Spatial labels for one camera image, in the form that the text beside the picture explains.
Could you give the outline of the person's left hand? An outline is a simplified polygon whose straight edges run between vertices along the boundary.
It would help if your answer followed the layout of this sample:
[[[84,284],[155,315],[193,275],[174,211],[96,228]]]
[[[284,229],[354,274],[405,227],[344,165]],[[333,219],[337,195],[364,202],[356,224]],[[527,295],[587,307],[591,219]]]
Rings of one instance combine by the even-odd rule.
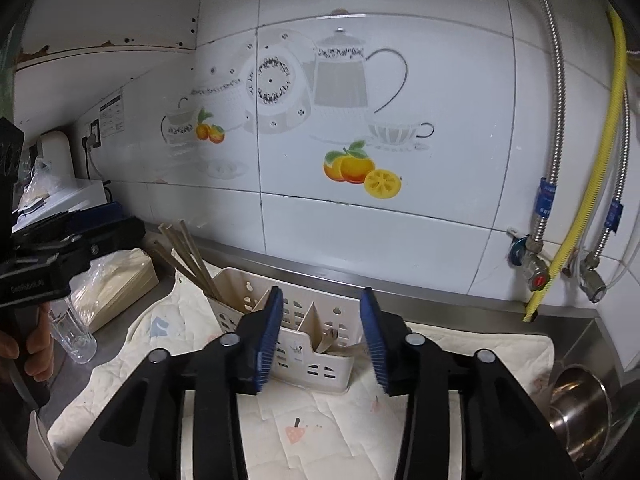
[[[49,380],[54,369],[49,312],[50,304],[40,304],[38,325],[26,338],[28,358],[24,370],[36,382]],[[5,333],[1,334],[0,356],[7,360],[16,360],[20,356],[18,343]]]

